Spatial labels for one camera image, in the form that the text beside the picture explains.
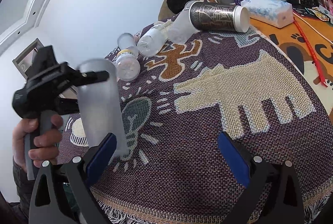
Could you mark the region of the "person's left hand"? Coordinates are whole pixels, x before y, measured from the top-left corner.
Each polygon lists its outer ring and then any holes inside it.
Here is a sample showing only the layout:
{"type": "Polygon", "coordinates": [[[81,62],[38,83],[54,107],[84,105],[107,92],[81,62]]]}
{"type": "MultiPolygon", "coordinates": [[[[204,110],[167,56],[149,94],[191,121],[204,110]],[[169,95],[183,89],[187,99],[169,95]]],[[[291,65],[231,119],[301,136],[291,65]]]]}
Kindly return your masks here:
{"type": "MultiPolygon", "coordinates": [[[[48,160],[52,164],[57,163],[59,149],[56,147],[56,144],[62,140],[62,133],[59,129],[63,126],[63,119],[59,115],[53,115],[51,117],[51,123],[54,128],[35,137],[33,142],[37,148],[28,152],[30,159],[33,160],[34,166],[38,168],[44,160],[48,160]]],[[[25,172],[27,172],[27,170],[24,153],[24,137],[28,133],[34,132],[37,128],[37,119],[22,119],[18,125],[15,126],[12,133],[14,162],[25,172]]]]}

